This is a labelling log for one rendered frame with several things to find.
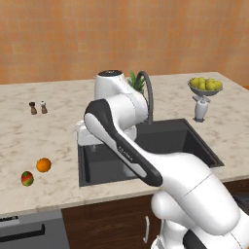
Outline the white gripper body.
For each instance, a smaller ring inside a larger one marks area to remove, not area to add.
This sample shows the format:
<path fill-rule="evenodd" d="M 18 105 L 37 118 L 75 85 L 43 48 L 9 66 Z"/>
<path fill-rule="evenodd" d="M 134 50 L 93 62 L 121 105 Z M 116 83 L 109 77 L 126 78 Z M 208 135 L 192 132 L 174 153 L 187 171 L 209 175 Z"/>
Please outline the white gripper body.
<path fill-rule="evenodd" d="M 102 141 L 93 136 L 85 126 L 84 121 L 76 123 L 77 130 L 77 142 L 79 146 L 92 146 L 102 144 Z M 136 126 L 132 126 L 124 131 L 124 133 L 132 140 L 135 140 L 137 136 Z"/>

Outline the orange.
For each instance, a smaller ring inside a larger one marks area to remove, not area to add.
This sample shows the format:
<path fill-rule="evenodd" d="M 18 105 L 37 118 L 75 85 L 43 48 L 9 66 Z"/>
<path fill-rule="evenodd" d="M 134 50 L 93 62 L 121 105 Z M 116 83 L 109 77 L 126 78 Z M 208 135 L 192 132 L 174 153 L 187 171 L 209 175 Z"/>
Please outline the orange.
<path fill-rule="evenodd" d="M 39 172 L 48 172 L 51 169 L 52 163 L 47 158 L 41 158 L 36 163 L 36 168 Z"/>

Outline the red green mango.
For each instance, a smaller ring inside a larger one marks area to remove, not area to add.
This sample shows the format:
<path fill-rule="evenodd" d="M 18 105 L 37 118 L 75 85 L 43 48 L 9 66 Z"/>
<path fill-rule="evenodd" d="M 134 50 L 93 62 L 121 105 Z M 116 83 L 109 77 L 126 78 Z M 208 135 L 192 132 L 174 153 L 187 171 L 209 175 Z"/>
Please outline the red green mango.
<path fill-rule="evenodd" d="M 34 177 L 30 171 L 24 171 L 21 175 L 21 183 L 23 186 L 31 186 L 34 182 Z"/>

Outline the dark curved faucet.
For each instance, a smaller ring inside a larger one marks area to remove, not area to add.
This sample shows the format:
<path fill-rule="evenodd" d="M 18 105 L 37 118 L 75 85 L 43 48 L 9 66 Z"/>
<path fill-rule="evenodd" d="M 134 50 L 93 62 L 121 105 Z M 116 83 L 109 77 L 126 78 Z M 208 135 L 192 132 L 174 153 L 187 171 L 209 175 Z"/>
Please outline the dark curved faucet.
<path fill-rule="evenodd" d="M 153 123 L 153 112 L 154 112 L 153 89 L 148 74 L 145 71 L 140 71 L 139 73 L 141 73 L 145 77 L 145 83 L 148 92 L 148 118 L 146 121 L 148 125 L 151 125 Z"/>

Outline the dark sink basin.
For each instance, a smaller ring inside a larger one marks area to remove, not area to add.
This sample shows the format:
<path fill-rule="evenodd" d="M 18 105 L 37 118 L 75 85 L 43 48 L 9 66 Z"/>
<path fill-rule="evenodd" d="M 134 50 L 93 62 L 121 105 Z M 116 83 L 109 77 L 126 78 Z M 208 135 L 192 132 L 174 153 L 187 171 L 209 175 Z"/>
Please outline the dark sink basin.
<path fill-rule="evenodd" d="M 185 119 L 137 124 L 135 142 L 153 154 L 190 153 L 210 168 L 224 164 Z M 136 179 L 137 176 L 105 144 L 78 145 L 79 186 Z"/>

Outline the green potted plant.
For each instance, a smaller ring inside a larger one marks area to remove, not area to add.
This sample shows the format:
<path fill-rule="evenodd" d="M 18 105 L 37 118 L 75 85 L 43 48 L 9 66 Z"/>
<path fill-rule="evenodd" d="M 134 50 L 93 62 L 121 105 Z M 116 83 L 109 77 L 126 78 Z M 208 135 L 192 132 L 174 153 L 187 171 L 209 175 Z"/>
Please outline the green potted plant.
<path fill-rule="evenodd" d="M 130 71 L 130 77 L 127 81 L 138 92 L 144 92 L 145 77 L 141 73 L 135 75 L 133 71 Z"/>

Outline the dark wood cupboard door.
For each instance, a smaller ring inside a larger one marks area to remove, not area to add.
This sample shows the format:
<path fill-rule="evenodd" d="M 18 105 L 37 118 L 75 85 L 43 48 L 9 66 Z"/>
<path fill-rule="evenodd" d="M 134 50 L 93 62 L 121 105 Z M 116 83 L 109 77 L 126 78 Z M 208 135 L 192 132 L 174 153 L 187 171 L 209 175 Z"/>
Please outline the dark wood cupboard door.
<path fill-rule="evenodd" d="M 225 182 L 237 205 L 249 215 L 249 179 Z"/>
<path fill-rule="evenodd" d="M 150 249 L 160 232 L 152 196 L 138 196 L 62 209 L 70 249 Z M 144 243 L 145 216 L 150 219 Z"/>

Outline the grey dishwasher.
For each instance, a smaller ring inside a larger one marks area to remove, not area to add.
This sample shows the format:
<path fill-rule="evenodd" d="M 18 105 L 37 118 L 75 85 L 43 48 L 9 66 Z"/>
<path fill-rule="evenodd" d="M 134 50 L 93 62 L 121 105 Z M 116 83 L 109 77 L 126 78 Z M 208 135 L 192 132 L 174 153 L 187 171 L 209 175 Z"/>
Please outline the grey dishwasher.
<path fill-rule="evenodd" d="M 45 235 L 0 243 L 0 249 L 70 249 L 60 210 L 0 218 L 0 236 L 39 230 Z"/>

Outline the grey pedestal fruit bowl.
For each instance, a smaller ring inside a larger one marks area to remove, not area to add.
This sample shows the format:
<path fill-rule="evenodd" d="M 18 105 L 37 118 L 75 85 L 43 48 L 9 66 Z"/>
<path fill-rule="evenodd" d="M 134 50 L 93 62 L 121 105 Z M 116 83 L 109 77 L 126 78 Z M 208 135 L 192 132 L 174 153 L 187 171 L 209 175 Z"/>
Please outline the grey pedestal fruit bowl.
<path fill-rule="evenodd" d="M 188 86 L 195 94 L 193 96 L 193 100 L 196 102 L 194 120 L 198 123 L 202 123 L 208 110 L 208 104 L 211 102 L 209 96 L 216 95 L 222 89 L 202 90 L 192 87 L 191 84 L 188 84 Z"/>

